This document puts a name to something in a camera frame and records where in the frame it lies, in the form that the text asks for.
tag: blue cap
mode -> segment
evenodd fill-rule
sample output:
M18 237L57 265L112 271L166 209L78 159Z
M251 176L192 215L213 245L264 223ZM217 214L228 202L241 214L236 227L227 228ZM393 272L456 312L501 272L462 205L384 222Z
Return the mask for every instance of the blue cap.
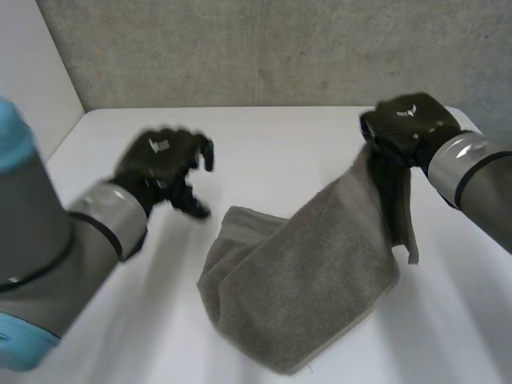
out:
M0 313L0 370L32 370L59 342L47 330Z
M23 164L35 152L34 136L12 102L0 96L0 172Z

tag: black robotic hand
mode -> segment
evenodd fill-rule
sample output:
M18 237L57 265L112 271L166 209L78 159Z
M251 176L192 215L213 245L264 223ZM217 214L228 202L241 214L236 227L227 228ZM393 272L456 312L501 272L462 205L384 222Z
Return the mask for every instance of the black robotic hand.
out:
M428 94L408 94L380 102L360 116L362 135L402 166L427 174L441 146L461 133L457 120Z
M148 217L155 204L169 201L184 214L207 218L210 209L195 198L185 181L190 169L198 168L199 155L211 172L214 144L206 136L184 129L148 130L124 154L110 182L135 196Z

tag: crumpled towel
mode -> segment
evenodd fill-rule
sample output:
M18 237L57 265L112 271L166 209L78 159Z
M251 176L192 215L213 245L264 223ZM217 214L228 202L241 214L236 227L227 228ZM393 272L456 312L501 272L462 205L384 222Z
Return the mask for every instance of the crumpled towel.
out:
M418 262L409 204L410 170L365 145L289 220L231 207L198 282L214 327L272 370L304 367L397 282L392 246Z

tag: white tabletop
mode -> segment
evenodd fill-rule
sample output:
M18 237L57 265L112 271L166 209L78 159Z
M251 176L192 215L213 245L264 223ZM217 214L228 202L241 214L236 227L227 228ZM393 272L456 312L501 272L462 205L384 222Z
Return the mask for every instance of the white tabletop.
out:
M49 163L68 204L108 175L143 127L184 125L215 141L216 171L195 173L214 216L198 223L160 206L142 252L120 265L62 344L34 372L37 384L510 383L512 257L449 208L414 170L411 210L418 266L365 321L294 376L262 368L212 328L196 282L226 210L289 217L350 165L363 143L358 107L98 110ZM455 111L464 127L469 119Z

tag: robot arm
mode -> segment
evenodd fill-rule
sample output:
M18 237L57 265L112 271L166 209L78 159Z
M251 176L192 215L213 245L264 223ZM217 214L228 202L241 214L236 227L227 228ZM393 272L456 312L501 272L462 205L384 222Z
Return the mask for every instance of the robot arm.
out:
M0 100L0 369L33 369L59 343L118 262L140 250L154 205L210 215L185 182L200 154L212 171L213 143L203 135L147 131L114 176L66 212L30 129Z
M362 134L390 160L420 166L453 207L512 252L512 145L460 129L427 94L382 102L361 116Z
M446 142L428 167L435 189L512 253L512 146L466 132Z

